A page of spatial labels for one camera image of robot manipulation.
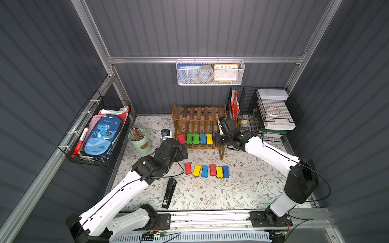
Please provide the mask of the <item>yellow eraser tier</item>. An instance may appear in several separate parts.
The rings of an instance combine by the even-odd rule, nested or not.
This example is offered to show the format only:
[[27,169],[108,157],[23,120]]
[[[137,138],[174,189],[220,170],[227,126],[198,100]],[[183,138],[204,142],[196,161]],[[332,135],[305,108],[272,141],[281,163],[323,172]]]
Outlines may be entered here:
[[199,177],[199,176],[200,176],[201,169],[202,169],[202,166],[200,166],[200,165],[195,165],[195,168],[194,168],[194,170],[193,170],[192,175],[193,175],[194,177]]
[[213,144],[213,135],[212,134],[207,134],[206,135],[206,140],[207,140],[207,144]]

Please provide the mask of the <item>blue eraser tier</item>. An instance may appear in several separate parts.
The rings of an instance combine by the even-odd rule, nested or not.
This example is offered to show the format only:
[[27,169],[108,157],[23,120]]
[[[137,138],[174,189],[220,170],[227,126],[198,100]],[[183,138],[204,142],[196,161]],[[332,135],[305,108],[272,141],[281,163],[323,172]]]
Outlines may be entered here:
[[208,177],[208,172],[209,172],[209,167],[208,166],[202,166],[201,176],[203,178],[207,178]]

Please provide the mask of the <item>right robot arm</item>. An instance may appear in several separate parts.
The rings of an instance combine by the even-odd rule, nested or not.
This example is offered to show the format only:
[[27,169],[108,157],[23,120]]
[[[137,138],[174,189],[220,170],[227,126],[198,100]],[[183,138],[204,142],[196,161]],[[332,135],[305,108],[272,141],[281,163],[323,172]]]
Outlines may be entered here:
[[306,202],[318,187],[318,174],[311,159],[300,159],[264,142],[249,130],[241,131],[231,118],[221,118],[218,125],[217,143],[256,156],[285,176],[283,192],[265,211],[270,224],[281,220],[297,204]]

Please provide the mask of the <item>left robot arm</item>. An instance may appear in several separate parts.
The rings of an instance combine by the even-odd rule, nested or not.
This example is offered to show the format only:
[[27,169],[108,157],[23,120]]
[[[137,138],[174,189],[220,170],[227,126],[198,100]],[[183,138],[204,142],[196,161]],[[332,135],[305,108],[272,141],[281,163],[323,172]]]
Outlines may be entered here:
[[126,177],[103,199],[80,216],[70,215],[66,225],[75,243],[110,243],[137,229],[158,226],[158,213],[150,204],[143,204],[132,213],[117,214],[136,195],[163,178],[175,162],[188,158],[186,145],[167,138],[154,154],[143,156]]

